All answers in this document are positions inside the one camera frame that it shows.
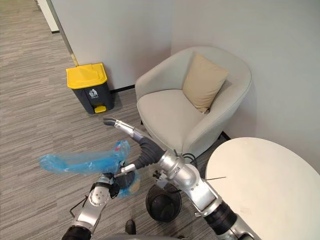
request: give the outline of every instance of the white wall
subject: white wall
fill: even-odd
[[[320,173],[319,0],[175,0],[172,34],[173,53],[217,46],[249,65],[230,137],[279,143]]]
[[[56,21],[54,19],[54,16],[52,15],[51,13],[51,10],[48,6],[48,3],[46,0],[37,0],[38,1],[38,4],[41,8],[41,11],[44,15],[44,18],[46,20],[46,22],[48,23],[49,25],[49,28],[51,30],[51,32],[54,32],[54,31],[59,31],[59,28],[56,24]]]
[[[172,0],[52,0],[80,65],[104,63],[111,89],[170,56]]]

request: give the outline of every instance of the baseboard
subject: baseboard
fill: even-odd
[[[228,141],[231,140],[231,138],[224,132],[222,131],[221,135]]]
[[[125,91],[125,90],[128,90],[128,89],[134,89],[134,88],[135,88],[135,85],[125,86],[125,87],[113,89],[113,90],[110,91],[110,93],[114,94],[114,93],[122,92],[122,91]]]

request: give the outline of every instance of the table top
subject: table top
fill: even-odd
[[[241,137],[211,155],[205,178],[263,240],[319,240],[320,175],[274,142]]]

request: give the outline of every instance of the small black wastebasket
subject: small black wastebasket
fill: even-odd
[[[67,68],[66,79],[67,86],[89,114],[105,112],[114,107],[102,63]]]

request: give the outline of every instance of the black shoe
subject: black shoe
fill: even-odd
[[[136,224],[133,220],[128,220],[125,223],[125,232],[129,235],[136,234]]]

